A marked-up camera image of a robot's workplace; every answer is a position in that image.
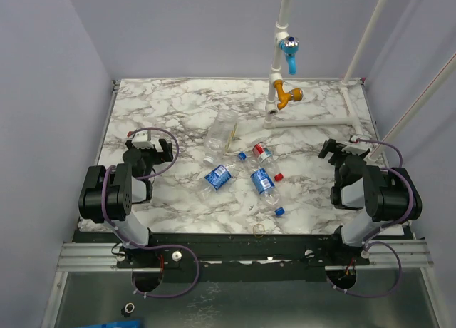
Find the blue label bottle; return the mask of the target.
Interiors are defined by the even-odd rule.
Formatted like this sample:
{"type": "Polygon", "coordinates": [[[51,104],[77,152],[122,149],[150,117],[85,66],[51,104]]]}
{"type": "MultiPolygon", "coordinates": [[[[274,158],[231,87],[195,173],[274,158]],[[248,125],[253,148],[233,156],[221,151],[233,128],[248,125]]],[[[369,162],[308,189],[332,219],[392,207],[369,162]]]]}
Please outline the blue label bottle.
{"type": "Polygon", "coordinates": [[[263,204],[267,206],[275,216],[281,217],[285,213],[285,209],[282,205],[282,196],[269,177],[267,171],[264,168],[259,168],[250,175],[250,179],[263,204]]]}
{"type": "Polygon", "coordinates": [[[240,152],[217,162],[213,169],[199,180],[199,197],[206,200],[231,184],[240,175],[246,159],[246,153],[240,152]]]}

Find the large clear juice bottle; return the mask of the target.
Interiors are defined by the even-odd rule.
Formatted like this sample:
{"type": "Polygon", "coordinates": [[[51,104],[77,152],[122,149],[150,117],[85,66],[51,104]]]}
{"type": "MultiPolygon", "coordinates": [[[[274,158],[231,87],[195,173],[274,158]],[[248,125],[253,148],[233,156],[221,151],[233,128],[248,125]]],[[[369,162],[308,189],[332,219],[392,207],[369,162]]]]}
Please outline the large clear juice bottle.
{"type": "Polygon", "coordinates": [[[236,133],[237,120],[238,114],[234,111],[218,112],[204,139],[204,164],[214,165],[224,157],[236,133]]]}

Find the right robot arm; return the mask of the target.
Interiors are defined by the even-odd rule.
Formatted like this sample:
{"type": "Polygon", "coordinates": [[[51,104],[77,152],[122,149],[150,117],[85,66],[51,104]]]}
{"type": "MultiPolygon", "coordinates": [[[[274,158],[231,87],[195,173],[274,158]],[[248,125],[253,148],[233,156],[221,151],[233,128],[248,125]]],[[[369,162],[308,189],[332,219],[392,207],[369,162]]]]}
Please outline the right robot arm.
{"type": "Polygon", "coordinates": [[[357,210],[359,214],[349,223],[338,227],[339,241],[328,246],[328,258],[344,265],[353,257],[353,247],[368,248],[369,242],[385,229],[417,220],[423,202],[407,170],[402,153],[390,143],[352,136],[347,143],[328,139],[318,154],[334,167],[331,204],[340,210],[357,210]],[[366,143],[392,148],[399,158],[398,167],[380,168],[367,164],[370,153],[366,143]]]}

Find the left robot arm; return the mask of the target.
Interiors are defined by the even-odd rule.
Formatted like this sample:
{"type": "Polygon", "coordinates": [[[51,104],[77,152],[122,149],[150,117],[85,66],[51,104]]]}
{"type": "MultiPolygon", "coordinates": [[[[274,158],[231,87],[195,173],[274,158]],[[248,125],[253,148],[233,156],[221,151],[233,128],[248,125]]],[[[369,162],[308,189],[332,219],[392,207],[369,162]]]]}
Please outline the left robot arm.
{"type": "Polygon", "coordinates": [[[110,228],[124,248],[134,249],[133,258],[142,267],[153,266],[158,251],[150,229],[132,213],[132,206],[151,201],[153,181],[148,176],[156,165],[174,158],[171,142],[161,138],[158,143],[159,148],[149,138],[140,143],[127,140],[121,163],[110,170],[103,165],[88,168],[78,199],[80,216],[110,228]]]}

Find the red label bottle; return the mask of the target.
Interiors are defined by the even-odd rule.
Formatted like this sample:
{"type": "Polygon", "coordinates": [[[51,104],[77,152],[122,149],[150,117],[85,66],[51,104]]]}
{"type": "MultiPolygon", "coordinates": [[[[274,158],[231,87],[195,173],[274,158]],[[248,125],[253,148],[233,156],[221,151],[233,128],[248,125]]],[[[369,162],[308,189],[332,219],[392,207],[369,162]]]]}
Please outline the red label bottle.
{"type": "Polygon", "coordinates": [[[284,179],[278,163],[263,142],[256,143],[252,148],[252,152],[258,164],[267,171],[270,178],[273,178],[276,182],[284,179]]]}

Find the yellow brass faucet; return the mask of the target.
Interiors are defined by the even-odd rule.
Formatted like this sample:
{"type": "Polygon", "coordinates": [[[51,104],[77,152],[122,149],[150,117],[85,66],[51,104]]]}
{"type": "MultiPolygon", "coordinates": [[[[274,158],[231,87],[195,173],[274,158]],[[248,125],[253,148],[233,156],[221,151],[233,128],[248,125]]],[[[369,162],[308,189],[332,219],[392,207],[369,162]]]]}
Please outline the yellow brass faucet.
{"type": "Polygon", "coordinates": [[[300,88],[293,88],[289,92],[285,92],[283,90],[283,83],[284,82],[282,80],[276,80],[273,82],[273,86],[276,90],[279,100],[279,103],[277,105],[279,111],[284,109],[290,101],[301,101],[304,97],[303,91],[300,88]]]}

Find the blue faucet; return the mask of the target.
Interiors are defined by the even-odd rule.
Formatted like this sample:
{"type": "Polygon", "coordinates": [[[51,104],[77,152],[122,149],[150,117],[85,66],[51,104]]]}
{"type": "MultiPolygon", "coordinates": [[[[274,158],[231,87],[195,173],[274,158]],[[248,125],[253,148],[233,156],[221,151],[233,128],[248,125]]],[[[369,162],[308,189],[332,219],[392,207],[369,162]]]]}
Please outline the blue faucet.
{"type": "Polygon", "coordinates": [[[299,40],[294,36],[288,36],[280,41],[279,48],[285,55],[289,74],[295,75],[297,72],[296,53],[299,50],[299,40]]]}

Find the rubber band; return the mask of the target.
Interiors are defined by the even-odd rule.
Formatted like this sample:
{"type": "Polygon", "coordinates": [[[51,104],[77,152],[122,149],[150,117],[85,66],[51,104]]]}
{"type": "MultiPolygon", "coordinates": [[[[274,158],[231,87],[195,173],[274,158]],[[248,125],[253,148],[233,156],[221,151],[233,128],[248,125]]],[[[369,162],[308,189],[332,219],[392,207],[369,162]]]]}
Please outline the rubber band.
{"type": "Polygon", "coordinates": [[[261,223],[257,223],[252,227],[252,234],[257,238],[263,237],[265,232],[266,229],[261,223]]]}

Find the blue box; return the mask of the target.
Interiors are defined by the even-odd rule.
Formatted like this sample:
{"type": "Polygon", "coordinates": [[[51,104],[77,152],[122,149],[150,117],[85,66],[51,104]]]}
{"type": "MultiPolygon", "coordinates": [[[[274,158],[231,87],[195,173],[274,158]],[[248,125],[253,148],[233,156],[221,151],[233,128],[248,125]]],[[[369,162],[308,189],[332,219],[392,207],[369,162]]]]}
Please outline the blue box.
{"type": "Polygon", "coordinates": [[[122,322],[108,322],[102,324],[93,324],[88,326],[81,326],[79,328],[141,328],[141,320],[127,320],[122,322]]]}

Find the white PVC pipe frame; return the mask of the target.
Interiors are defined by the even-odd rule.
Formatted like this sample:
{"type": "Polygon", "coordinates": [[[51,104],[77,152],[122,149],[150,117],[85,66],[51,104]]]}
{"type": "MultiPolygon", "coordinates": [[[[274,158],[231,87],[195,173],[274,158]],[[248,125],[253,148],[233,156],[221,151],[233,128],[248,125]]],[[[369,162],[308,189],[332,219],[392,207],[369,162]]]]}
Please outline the white PVC pipe frame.
{"type": "Polygon", "coordinates": [[[265,115],[263,122],[263,127],[265,129],[347,125],[354,129],[356,135],[360,136],[365,134],[359,115],[351,101],[348,92],[348,84],[387,1],[388,0],[378,0],[359,41],[356,52],[351,59],[346,74],[338,87],[346,105],[348,115],[345,118],[277,121],[274,119],[274,116],[279,111],[283,110],[290,102],[301,101],[304,97],[304,93],[300,88],[293,88],[290,91],[284,90],[284,79],[281,75],[281,60],[286,60],[289,75],[292,76],[296,74],[296,53],[299,50],[299,40],[295,36],[291,36],[288,32],[291,0],[281,0],[279,16],[275,23],[274,55],[269,71],[269,90],[265,100],[265,115]]]}

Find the aluminium rail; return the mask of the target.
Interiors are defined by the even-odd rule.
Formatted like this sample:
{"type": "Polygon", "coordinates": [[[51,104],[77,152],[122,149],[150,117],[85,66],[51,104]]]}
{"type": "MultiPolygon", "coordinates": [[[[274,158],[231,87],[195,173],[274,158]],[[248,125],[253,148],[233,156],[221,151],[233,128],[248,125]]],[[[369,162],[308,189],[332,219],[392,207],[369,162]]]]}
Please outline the aluminium rail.
{"type": "MultiPolygon", "coordinates": [[[[406,268],[430,268],[434,265],[425,240],[386,240],[395,250],[401,265],[406,268]]],[[[66,243],[61,248],[57,270],[59,272],[158,272],[156,263],[142,267],[133,261],[125,261],[111,253],[112,243],[66,243]]],[[[357,270],[392,269],[397,266],[396,258],[387,247],[374,245],[368,257],[356,261],[357,270]]]]}

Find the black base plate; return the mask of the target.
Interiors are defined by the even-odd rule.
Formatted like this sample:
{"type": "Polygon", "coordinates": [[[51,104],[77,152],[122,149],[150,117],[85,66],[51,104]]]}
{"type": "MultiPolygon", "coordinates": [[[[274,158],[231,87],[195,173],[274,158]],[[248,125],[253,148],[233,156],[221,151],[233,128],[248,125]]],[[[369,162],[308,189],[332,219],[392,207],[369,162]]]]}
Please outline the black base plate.
{"type": "Polygon", "coordinates": [[[253,235],[156,233],[160,250],[126,250],[111,234],[78,233],[73,243],[112,243],[111,253],[158,272],[132,272],[141,289],[159,282],[323,282],[327,270],[344,270],[361,258],[359,247],[344,247],[335,235],[253,235]]]}

